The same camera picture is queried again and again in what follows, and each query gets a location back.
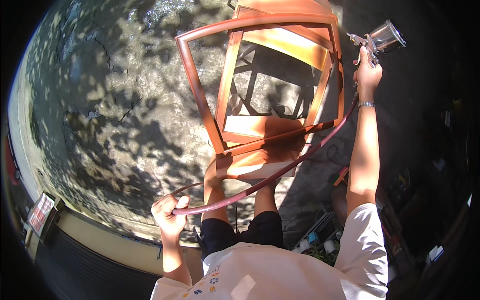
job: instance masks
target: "metal watch band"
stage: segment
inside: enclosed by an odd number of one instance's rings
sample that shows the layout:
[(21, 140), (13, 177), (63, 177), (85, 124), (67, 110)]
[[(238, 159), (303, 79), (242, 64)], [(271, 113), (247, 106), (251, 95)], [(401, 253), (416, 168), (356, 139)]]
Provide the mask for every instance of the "metal watch band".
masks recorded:
[(373, 102), (359, 102), (359, 107), (362, 107), (362, 106), (371, 106), (371, 107), (375, 107), (375, 103)]

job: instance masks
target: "air hose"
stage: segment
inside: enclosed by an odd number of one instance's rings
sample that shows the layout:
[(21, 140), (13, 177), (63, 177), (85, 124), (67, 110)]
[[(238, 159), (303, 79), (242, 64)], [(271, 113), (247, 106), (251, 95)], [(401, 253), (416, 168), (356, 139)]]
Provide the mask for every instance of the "air hose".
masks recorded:
[[(358, 99), (359, 99), (359, 95), (356, 92), (355, 96), (353, 97), (352, 105), (350, 106), (347, 113), (345, 114), (343, 119), (340, 121), (340, 123), (332, 130), (332, 132), (330, 132), (326, 137), (324, 137), (324, 139), (322, 139), (315, 147), (312, 147), (307, 153), (300, 156), (296, 160), (292, 161), (288, 166), (286, 166), (283, 169), (277, 171), (272, 176), (270, 176), (268, 178), (265, 178), (261, 182), (247, 188), (246, 190), (244, 190), (242, 192), (239, 192), (238, 194), (235, 194), (233, 196), (230, 196), (230, 197), (225, 198), (223, 200), (220, 200), (218, 202), (215, 202), (215, 203), (212, 203), (212, 204), (207, 204), (207, 205), (204, 205), (204, 206), (193, 207), (193, 208), (175, 208), (172, 211), (172, 213), (175, 214), (175, 215), (195, 215), (195, 214), (200, 214), (200, 213), (212, 211), (212, 210), (221, 208), (223, 206), (227, 206), (229, 204), (232, 204), (232, 203), (234, 203), (234, 202), (236, 202), (240, 199), (243, 199), (246, 196), (258, 191), (259, 189), (261, 189), (264, 186), (268, 185), (269, 183), (273, 182), (274, 180), (276, 180), (277, 178), (279, 178), (283, 174), (290, 171), (296, 165), (298, 165), (299, 163), (301, 163), (302, 161), (304, 161), (305, 159), (310, 157), (313, 153), (315, 153), (315, 151), (317, 151), (318, 149), (323, 147), (342, 128), (342, 126), (348, 120), (348, 118), (350, 117), (350, 115), (353, 112), (353, 109), (355, 109), (355, 106), (358, 102)], [(194, 184), (191, 184), (191, 185), (188, 185), (188, 186), (184, 186), (184, 187), (174, 191), (173, 193), (171, 193), (171, 195), (175, 196), (176, 194), (178, 194), (181, 191), (184, 191), (188, 188), (198, 186), (198, 185), (202, 185), (202, 184), (203, 184), (203, 182), (199, 182), (199, 183), (194, 183)]]

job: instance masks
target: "concrete ground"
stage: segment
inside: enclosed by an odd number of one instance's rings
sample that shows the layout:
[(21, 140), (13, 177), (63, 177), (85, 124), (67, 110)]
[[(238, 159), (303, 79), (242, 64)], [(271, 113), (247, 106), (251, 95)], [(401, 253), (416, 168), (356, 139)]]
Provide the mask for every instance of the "concrete ground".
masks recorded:
[[(231, 18), (235, 5), (226, 0), (58, 1), (32, 37), (14, 86), (17, 103), (9, 115), (18, 119), (11, 124), (20, 132), (15, 152), (24, 151), (28, 164), (22, 174), (31, 173), (38, 191), (59, 195), (118, 232), (160, 239), (151, 204), (160, 195), (203, 181), (212, 154), (174, 37)], [(346, 33), (363, 35), (388, 18), (403, 33), (408, 47), (379, 57), (384, 69), (376, 94), (381, 174), (414, 167), (426, 147), (423, 114), (445, 94), (455, 64), (446, 59), (455, 50), (433, 38), (440, 27), (448, 28), (439, 25), (428, 2), (331, 0), (330, 5), (339, 18), (346, 108), (354, 94), (356, 67), (350, 62), (358, 54)], [(227, 42), (222, 33), (190, 45), (212, 111)], [(313, 95), (311, 68), (263, 47), (246, 60), (252, 67), (234, 77), (239, 95), (251, 99), (259, 113), (273, 108), (281, 116), (301, 116)], [(335, 114), (334, 100), (330, 92), (322, 120)], [(314, 155), (316, 161), (304, 162), (296, 177), (277, 186), (287, 245), (315, 222), (322, 203), (330, 202), (334, 176), (350, 160), (356, 120), (355, 111)], [(315, 133), (312, 143), (329, 132)], [(226, 195), (249, 186), (224, 181)], [(192, 206), (203, 203), (201, 188), (188, 194)], [(235, 209), (229, 213), (234, 223)], [(238, 202), (240, 229), (252, 216), (253, 196)], [(200, 216), (189, 223), (200, 225)], [(182, 238), (193, 242), (191, 231)]]

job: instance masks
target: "person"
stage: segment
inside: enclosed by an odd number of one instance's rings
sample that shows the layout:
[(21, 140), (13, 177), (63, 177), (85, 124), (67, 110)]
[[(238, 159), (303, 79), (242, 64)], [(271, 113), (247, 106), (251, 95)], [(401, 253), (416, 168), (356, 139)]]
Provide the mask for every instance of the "person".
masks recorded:
[[(189, 197), (177, 200), (167, 195), (152, 207), (162, 232), (164, 277), (156, 282), (151, 299), (385, 298), (388, 263), (375, 206), (380, 169), (375, 108), (371, 104), (361, 106), (362, 102), (373, 103), (381, 77), (382, 67), (372, 68), (362, 47), (360, 66), (353, 74), (360, 108), (350, 161), (347, 218), (335, 267), (283, 249), (272, 184), (257, 192), (253, 220), (240, 234), (234, 233), (225, 207), (202, 215), (204, 277), (192, 285), (179, 245), (186, 217), (171, 213), (175, 207), (187, 207)], [(204, 181), (206, 204), (224, 198), (214, 159)]]

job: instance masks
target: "paint spray gun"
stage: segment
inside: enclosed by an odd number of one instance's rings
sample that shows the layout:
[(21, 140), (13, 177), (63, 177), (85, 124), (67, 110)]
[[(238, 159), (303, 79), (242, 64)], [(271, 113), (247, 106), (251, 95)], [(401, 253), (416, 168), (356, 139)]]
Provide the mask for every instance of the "paint spray gun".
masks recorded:
[[(372, 32), (365, 34), (366, 38), (350, 33), (347, 33), (347, 36), (350, 37), (355, 46), (365, 46), (367, 48), (369, 63), (373, 68), (380, 63), (377, 58), (379, 52), (386, 54), (394, 49), (407, 46), (402, 35), (390, 20), (386, 20)], [(360, 64), (360, 55), (357, 60), (358, 64)]]

